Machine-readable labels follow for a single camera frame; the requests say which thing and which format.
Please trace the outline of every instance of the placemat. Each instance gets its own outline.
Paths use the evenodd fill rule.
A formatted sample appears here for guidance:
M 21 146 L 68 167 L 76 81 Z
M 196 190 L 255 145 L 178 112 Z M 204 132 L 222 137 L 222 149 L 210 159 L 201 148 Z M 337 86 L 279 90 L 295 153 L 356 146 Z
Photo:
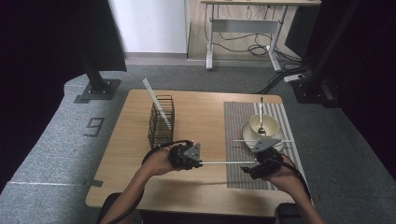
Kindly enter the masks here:
M 254 161 L 253 153 L 251 153 L 251 149 L 246 143 L 235 142 L 234 140 L 243 140 L 243 127 L 255 114 L 260 114 L 260 103 L 224 102 L 227 161 Z M 297 147 L 291 134 L 284 106 L 282 104 L 263 104 L 263 114 L 275 118 L 279 123 L 280 131 L 285 135 L 285 139 L 292 141 L 291 143 L 284 143 L 281 152 L 291 158 L 296 168 L 304 176 L 303 166 L 301 165 Z M 227 188 L 276 189 L 275 186 L 267 181 L 261 181 L 260 179 L 253 180 L 250 175 L 245 174 L 240 169 L 240 166 L 253 167 L 254 165 L 227 164 Z

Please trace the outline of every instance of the black curtain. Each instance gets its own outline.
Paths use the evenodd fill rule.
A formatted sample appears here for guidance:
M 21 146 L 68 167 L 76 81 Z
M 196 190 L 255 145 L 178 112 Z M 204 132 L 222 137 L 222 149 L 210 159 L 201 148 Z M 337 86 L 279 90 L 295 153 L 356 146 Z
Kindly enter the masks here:
M 78 49 L 96 70 L 126 66 L 107 0 L 2 1 L 0 30 L 2 189 L 56 112 L 65 82 L 85 74 Z
M 335 33 L 351 6 L 350 20 Z M 339 35 L 325 63 L 315 76 L 334 80 L 339 105 L 396 178 L 396 101 L 394 65 L 396 58 L 396 2 L 378 0 L 322 1 L 308 52 L 315 55 Z

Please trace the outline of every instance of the power strip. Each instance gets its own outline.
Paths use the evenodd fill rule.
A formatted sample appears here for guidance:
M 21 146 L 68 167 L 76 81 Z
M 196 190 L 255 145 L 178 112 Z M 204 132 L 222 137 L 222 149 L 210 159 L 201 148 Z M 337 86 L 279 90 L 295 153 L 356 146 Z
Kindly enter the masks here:
M 297 75 L 293 75 L 293 76 L 289 76 L 289 77 L 284 77 L 283 79 L 285 80 L 285 82 L 291 82 L 291 81 L 295 81 L 295 80 L 304 79 L 304 76 L 303 76 L 303 74 L 297 74 Z

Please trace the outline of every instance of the white stick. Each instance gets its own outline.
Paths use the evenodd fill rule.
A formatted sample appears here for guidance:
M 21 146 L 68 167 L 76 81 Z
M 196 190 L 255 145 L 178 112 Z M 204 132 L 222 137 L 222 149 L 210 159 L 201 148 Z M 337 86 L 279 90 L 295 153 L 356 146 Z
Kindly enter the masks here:
M 259 141 L 259 139 L 258 140 L 233 140 L 233 141 L 234 142 L 257 142 L 257 141 Z M 291 141 L 291 140 L 282 140 L 280 142 L 290 143 L 290 142 L 293 142 L 293 141 Z
M 152 101 L 157 106 L 158 110 L 160 111 L 161 116 L 163 117 L 163 119 L 165 120 L 166 124 L 168 125 L 168 128 L 171 129 L 171 124 L 169 123 L 169 120 L 166 117 L 165 113 L 163 113 L 163 107 L 160 105 L 160 102 L 158 102 L 157 96 L 154 94 L 154 91 L 150 87 L 149 82 L 148 82 L 148 80 L 146 78 L 143 79 L 143 83 L 145 84 L 146 89 L 148 90 L 148 93 L 151 96 Z
M 254 164 L 254 161 L 201 161 L 201 164 Z

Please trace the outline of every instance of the wire rack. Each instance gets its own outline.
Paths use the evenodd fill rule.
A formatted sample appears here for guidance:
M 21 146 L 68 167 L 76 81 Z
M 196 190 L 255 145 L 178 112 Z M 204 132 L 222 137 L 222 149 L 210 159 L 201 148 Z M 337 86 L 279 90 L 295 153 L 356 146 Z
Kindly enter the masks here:
M 157 95 L 157 100 L 168 122 L 163 118 L 158 107 L 152 104 L 148 126 L 148 141 L 151 149 L 159 144 L 172 142 L 175 128 L 175 105 L 172 96 Z

